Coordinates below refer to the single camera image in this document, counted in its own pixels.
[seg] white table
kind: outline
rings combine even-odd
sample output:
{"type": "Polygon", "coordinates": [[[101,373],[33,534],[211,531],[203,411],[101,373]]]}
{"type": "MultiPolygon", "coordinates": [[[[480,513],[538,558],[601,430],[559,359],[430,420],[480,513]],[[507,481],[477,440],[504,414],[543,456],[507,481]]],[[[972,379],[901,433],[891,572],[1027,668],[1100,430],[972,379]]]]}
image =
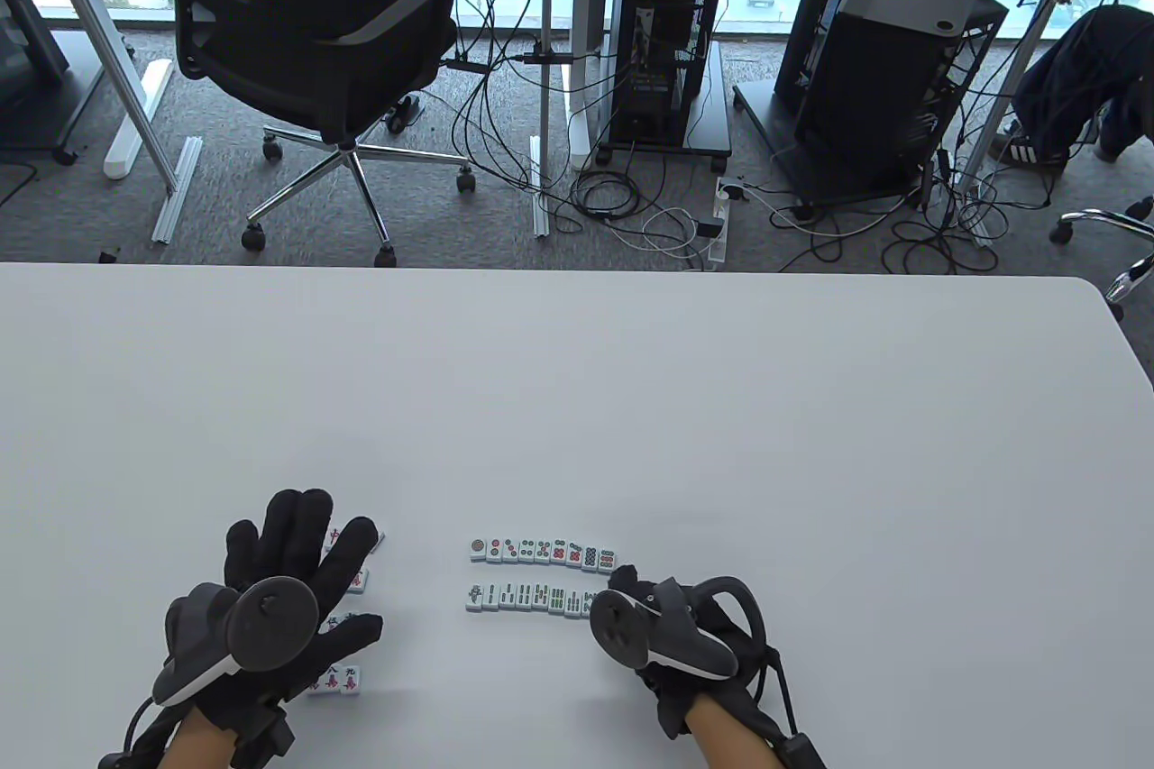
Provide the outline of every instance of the white table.
{"type": "Polygon", "coordinates": [[[0,308],[10,766],[115,748],[168,602],[317,484],[388,530],[384,639],[285,769],[700,766],[585,622],[465,612],[597,584],[490,531],[744,578],[831,769],[1151,763],[1154,394],[1085,282],[0,266],[0,308]]]}

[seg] power strip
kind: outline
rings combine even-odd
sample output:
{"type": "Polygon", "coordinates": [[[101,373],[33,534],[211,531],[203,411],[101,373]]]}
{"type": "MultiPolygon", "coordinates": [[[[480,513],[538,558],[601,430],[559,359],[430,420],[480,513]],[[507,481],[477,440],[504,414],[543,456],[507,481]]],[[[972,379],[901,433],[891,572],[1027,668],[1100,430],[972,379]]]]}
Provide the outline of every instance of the power strip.
{"type": "Polygon", "coordinates": [[[710,245],[710,263],[724,266],[726,248],[729,246],[729,203],[744,197],[744,185],[734,177],[718,177],[713,192],[713,218],[721,221],[721,233],[710,245]]]}

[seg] chrome chair leg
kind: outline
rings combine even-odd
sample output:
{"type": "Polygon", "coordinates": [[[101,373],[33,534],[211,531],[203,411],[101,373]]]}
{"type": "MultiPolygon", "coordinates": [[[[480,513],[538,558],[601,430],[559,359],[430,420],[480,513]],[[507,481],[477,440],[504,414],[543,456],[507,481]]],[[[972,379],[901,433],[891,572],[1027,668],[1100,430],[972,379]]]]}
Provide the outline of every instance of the chrome chair leg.
{"type": "Polygon", "coordinates": [[[381,125],[381,122],[383,122],[383,121],[384,121],[384,118],[376,118],[375,121],[373,121],[373,125],[370,127],[368,127],[367,129],[365,129],[364,132],[361,132],[361,134],[359,134],[358,137],[357,137],[358,145],[360,145],[360,143],[367,142],[369,135],[374,134],[374,132],[376,130],[376,127],[379,127],[381,125]]]}
{"type": "Polygon", "coordinates": [[[1108,290],[1106,290],[1106,303],[1116,304],[1122,303],[1125,297],[1130,294],[1131,291],[1140,286],[1145,282],[1146,277],[1151,275],[1151,270],[1154,269],[1154,253],[1134,261],[1130,269],[1116,278],[1108,290]]]}
{"type": "Polygon", "coordinates": [[[447,166],[460,167],[469,164],[465,156],[425,150],[400,150],[398,147],[380,147],[375,143],[361,143],[357,148],[357,155],[375,163],[441,163],[447,164],[447,166]]]}
{"type": "Polygon", "coordinates": [[[280,192],[276,193],[276,195],[272,195],[267,201],[264,201],[264,203],[261,204],[260,208],[256,208],[255,210],[249,212],[248,214],[249,224],[254,224],[254,222],[260,221],[261,216],[264,216],[264,214],[269,212],[270,210],[279,208],[280,204],[284,204],[285,201],[287,201],[293,195],[297,195],[297,193],[301,192],[301,189],[312,187],[312,185],[316,182],[319,179],[322,179],[322,177],[329,174],[329,172],[334,171],[335,167],[340,166],[340,164],[345,160],[345,158],[346,154],[342,152],[340,150],[330,152],[330,155],[325,156],[325,158],[322,158],[320,163],[316,163],[313,167],[309,167],[308,171],[305,171],[305,174],[301,174],[292,182],[290,182],[287,187],[282,188],[280,192]]]}
{"type": "Polygon", "coordinates": [[[1080,221],[1104,222],[1104,224],[1114,225],[1115,229],[1122,229],[1123,232],[1137,233],[1138,237],[1154,240],[1154,225],[1145,224],[1145,222],[1138,221],[1138,218],[1133,218],[1132,216],[1125,216],[1124,212],[1111,212],[1110,210],[1100,210],[1096,208],[1063,212],[1058,217],[1058,225],[1069,225],[1072,222],[1080,221]]]}
{"type": "Polygon", "coordinates": [[[384,224],[384,217],[381,216],[380,210],[376,208],[376,204],[373,201],[373,196],[368,192],[368,180],[365,179],[365,169],[362,167],[360,159],[358,158],[357,151],[358,150],[350,150],[347,152],[349,170],[353,172],[353,179],[357,180],[357,187],[360,189],[362,200],[365,200],[365,208],[373,217],[373,222],[376,225],[376,232],[381,234],[381,245],[388,246],[389,229],[384,224]]]}
{"type": "Polygon", "coordinates": [[[314,147],[317,150],[334,151],[336,149],[331,143],[322,142],[320,135],[310,134],[310,132],[294,132],[293,129],[277,129],[276,126],[264,126],[264,134],[283,137],[286,142],[304,143],[305,147],[314,147]]]}

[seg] fabric chair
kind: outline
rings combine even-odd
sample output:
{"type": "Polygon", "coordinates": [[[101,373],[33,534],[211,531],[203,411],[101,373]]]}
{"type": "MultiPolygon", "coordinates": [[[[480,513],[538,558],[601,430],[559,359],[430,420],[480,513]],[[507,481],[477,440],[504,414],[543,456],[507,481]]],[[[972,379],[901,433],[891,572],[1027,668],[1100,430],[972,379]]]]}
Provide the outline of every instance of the fabric chair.
{"type": "MultiPolygon", "coordinates": [[[[1146,55],[1146,68],[1139,88],[1141,89],[1142,132],[1146,133],[1146,137],[1154,140],[1154,48],[1146,55]]],[[[1067,245],[1074,237],[1074,222],[1092,221],[1104,222],[1104,224],[1114,225],[1115,229],[1122,229],[1123,232],[1145,237],[1154,245],[1154,225],[1145,222],[1151,216],[1152,210],[1154,210],[1154,195],[1147,195],[1141,201],[1136,201],[1136,203],[1130,204],[1130,208],[1126,208],[1125,212],[1112,212],[1112,210],[1096,208],[1063,212],[1058,217],[1058,224],[1050,232],[1050,241],[1056,242],[1056,245],[1067,245]]],[[[1141,282],[1145,282],[1146,277],[1151,275],[1151,270],[1154,270],[1154,251],[1146,257],[1134,261],[1106,290],[1106,303],[1115,319],[1118,321],[1123,319],[1125,311],[1122,308],[1122,300],[1141,282]]]]}
{"type": "Polygon", "coordinates": [[[459,167],[459,192],[472,192],[469,159],[366,143],[405,94],[426,88],[457,36],[454,0],[174,0],[181,72],[209,77],[232,97],[315,134],[264,127],[264,156],[283,155],[278,139],[328,155],[248,214],[241,238],[264,249],[261,217],[339,166],[360,189],[381,247],[375,266],[395,267],[384,218],[373,203],[361,159],[445,163],[459,167]]]}

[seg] hand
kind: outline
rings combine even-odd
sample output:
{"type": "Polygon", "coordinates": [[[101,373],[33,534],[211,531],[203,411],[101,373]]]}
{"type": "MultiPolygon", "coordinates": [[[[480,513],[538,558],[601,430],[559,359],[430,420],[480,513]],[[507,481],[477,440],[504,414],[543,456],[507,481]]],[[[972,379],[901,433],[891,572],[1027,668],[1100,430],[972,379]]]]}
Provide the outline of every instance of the hand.
{"type": "MultiPolygon", "coordinates": [[[[228,529],[225,584],[245,591],[268,576],[294,576],[316,597],[320,621],[340,602],[365,558],[376,544],[376,527],[367,516],[345,525],[324,559],[321,550],[332,517],[332,498],[324,490],[283,490],[272,497],[257,535],[250,521],[228,529]]],[[[257,703],[290,701],[321,678],[329,666],[381,639],[380,615],[354,615],[313,641],[292,662],[264,673],[225,675],[193,697],[196,708],[222,730],[235,730],[257,703]]]]}
{"type": "MultiPolygon", "coordinates": [[[[632,565],[619,567],[609,576],[610,589],[624,592],[650,607],[654,606],[654,585],[655,583],[638,580],[637,568],[632,565]]],[[[748,688],[764,669],[770,651],[769,647],[756,645],[749,634],[739,628],[713,598],[699,599],[694,613],[697,627],[718,637],[733,650],[737,657],[737,674],[725,681],[712,681],[660,664],[651,664],[638,670],[637,674],[642,681],[657,695],[658,722],[670,739],[689,732],[685,726],[685,715],[700,694],[713,696],[719,702],[724,701],[727,708],[748,701],[747,709],[758,711],[748,688]]]]}

